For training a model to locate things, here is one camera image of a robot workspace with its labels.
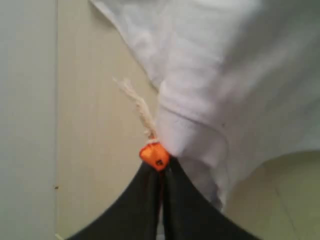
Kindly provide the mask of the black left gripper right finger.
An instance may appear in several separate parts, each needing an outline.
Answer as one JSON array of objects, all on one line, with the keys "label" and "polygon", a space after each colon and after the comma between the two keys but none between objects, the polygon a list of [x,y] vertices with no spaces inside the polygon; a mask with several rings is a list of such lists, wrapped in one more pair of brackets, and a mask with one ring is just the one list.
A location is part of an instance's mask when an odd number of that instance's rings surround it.
[{"label": "black left gripper right finger", "polygon": [[166,240],[257,240],[211,205],[171,157],[163,175]]}]

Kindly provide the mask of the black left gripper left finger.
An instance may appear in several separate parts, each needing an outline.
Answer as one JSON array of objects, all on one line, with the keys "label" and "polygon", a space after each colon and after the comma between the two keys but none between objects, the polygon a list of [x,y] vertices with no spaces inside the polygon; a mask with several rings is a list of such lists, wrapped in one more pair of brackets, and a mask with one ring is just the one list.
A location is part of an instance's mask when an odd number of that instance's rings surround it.
[{"label": "black left gripper left finger", "polygon": [[69,240],[155,240],[161,181],[159,173],[142,163],[119,198],[97,219]]}]

